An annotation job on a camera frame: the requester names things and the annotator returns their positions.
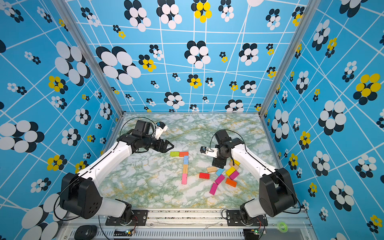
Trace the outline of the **green block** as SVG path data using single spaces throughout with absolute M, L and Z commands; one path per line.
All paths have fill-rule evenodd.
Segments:
M 180 156 L 180 152 L 170 152 L 170 156 L 171 157 L 179 157 Z

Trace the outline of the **red block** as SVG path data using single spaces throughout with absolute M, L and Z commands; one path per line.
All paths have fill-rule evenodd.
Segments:
M 199 173 L 199 178 L 200 179 L 209 180 L 210 179 L 210 174 L 209 173 Z

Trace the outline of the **pink block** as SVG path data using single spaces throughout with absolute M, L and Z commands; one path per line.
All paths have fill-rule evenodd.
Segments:
M 188 174 L 182 174 L 182 185 L 187 184 Z

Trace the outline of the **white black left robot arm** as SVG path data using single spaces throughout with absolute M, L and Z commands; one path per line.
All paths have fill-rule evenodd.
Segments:
M 132 205 L 121 200 L 104 198 L 98 188 L 110 172 L 129 156 L 150 149 L 159 153 L 173 149 L 173 144 L 161 139 L 162 133 L 167 129 L 163 122 L 138 120 L 133 129 L 119 136 L 116 143 L 95 162 L 76 174 L 68 173 L 63 177 L 61 192 L 54 207 L 59 206 L 83 219 L 109 216 L 129 223 L 133 219 Z

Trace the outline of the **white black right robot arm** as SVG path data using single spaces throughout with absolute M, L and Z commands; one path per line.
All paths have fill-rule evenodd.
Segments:
M 259 195 L 240 206 L 240 215 L 245 225 L 251 225 L 258 217 L 276 215 L 299 204 L 290 173 L 285 168 L 276 168 L 263 161 L 246 145 L 242 137 L 231 138 L 228 130 L 219 130 L 213 138 L 215 148 L 208 147 L 206 154 L 213 153 L 214 160 L 230 158 L 238 161 L 259 183 Z

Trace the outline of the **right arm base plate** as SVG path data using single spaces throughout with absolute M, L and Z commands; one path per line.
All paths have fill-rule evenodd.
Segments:
M 242 218 L 240 210 L 224 210 L 223 214 L 229 227 L 261 228 L 269 225 L 267 219 L 263 215 L 257 216 L 256 218 L 253 218 L 251 220 L 245 220 Z

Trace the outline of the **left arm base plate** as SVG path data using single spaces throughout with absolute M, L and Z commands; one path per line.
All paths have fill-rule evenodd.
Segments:
M 148 210 L 131 210 L 122 217 L 107 217 L 106 226 L 145 226 L 148 219 Z

